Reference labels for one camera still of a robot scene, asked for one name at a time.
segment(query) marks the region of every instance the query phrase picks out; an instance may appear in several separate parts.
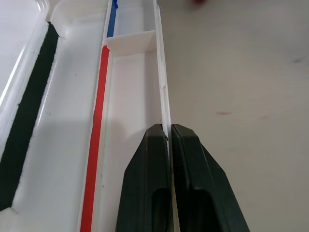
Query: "divider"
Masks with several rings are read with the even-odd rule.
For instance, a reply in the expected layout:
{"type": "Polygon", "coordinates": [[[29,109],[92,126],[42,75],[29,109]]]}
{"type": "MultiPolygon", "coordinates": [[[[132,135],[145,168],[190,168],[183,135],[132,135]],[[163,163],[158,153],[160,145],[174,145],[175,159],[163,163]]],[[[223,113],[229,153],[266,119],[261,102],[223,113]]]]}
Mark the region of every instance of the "divider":
{"type": "Polygon", "coordinates": [[[155,30],[106,39],[113,57],[127,56],[156,50],[155,30]]]}
{"type": "Polygon", "coordinates": [[[169,111],[169,89],[166,74],[166,64],[165,64],[165,52],[164,52],[164,42],[163,42],[163,32],[160,8],[154,0],[154,16],[155,16],[155,29],[156,29],[156,42],[157,42],[157,59],[158,59],[158,69],[159,69],[159,83],[160,83],[160,100],[161,100],[161,110],[162,110],[162,127],[164,133],[167,135],[169,142],[169,161],[171,170],[171,223],[170,230],[173,232],[180,232],[178,209],[175,193],[174,184],[174,166],[173,166],[173,150],[172,150],[172,135],[171,135],[171,119],[169,111]]]}

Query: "plastic compartment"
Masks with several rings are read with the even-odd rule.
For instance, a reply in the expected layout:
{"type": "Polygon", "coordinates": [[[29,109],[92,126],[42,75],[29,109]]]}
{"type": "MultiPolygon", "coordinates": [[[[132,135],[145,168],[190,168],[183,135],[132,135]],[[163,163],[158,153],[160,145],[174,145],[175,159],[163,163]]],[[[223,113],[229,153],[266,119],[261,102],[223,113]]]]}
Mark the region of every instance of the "plastic compartment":
{"type": "Polygon", "coordinates": [[[124,171],[145,131],[162,123],[156,2],[123,2],[118,1],[113,36],[105,39],[110,49],[109,99],[104,100],[103,109],[106,116],[101,129],[97,174],[101,184],[95,194],[98,208],[92,224],[95,231],[115,231],[124,171]]]}
{"type": "Polygon", "coordinates": [[[155,30],[152,0],[118,0],[114,36],[155,30]]]}
{"type": "Polygon", "coordinates": [[[92,1],[93,11],[72,11],[89,4],[65,0],[53,12],[65,38],[58,39],[13,210],[0,212],[0,231],[79,228],[107,9],[107,2],[92,1]]]}

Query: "black strip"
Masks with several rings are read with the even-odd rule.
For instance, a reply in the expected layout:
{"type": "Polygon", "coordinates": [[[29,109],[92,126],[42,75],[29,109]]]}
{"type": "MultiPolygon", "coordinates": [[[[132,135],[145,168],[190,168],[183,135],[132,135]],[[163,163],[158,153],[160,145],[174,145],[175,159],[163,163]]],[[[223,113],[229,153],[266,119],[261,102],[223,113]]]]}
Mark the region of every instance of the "black strip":
{"type": "Polygon", "coordinates": [[[19,104],[0,162],[0,211],[12,206],[33,128],[56,52],[58,34],[49,25],[19,104]]]}

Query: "blue stripe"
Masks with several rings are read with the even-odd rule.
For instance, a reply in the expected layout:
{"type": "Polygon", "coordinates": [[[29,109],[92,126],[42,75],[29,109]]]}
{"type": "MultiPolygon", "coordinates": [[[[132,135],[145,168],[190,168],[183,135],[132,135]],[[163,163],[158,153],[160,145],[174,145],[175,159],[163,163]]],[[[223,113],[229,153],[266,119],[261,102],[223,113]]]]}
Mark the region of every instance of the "blue stripe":
{"type": "Polygon", "coordinates": [[[108,23],[107,37],[113,37],[114,36],[114,28],[115,28],[117,8],[118,8],[117,0],[112,0],[111,16],[110,16],[110,21],[108,23]]]}

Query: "red stripe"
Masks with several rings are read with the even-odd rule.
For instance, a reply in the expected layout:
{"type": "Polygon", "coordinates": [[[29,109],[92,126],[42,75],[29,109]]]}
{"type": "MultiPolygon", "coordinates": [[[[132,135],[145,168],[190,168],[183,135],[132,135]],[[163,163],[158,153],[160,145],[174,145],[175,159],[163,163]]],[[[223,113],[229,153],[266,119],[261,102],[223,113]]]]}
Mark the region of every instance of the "red stripe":
{"type": "Polygon", "coordinates": [[[81,232],[91,232],[93,202],[95,197],[96,175],[98,164],[98,148],[100,143],[101,121],[107,73],[109,49],[104,46],[101,54],[101,64],[98,76],[96,106],[93,113],[93,125],[90,138],[89,158],[86,174],[84,204],[82,211],[81,232]]]}

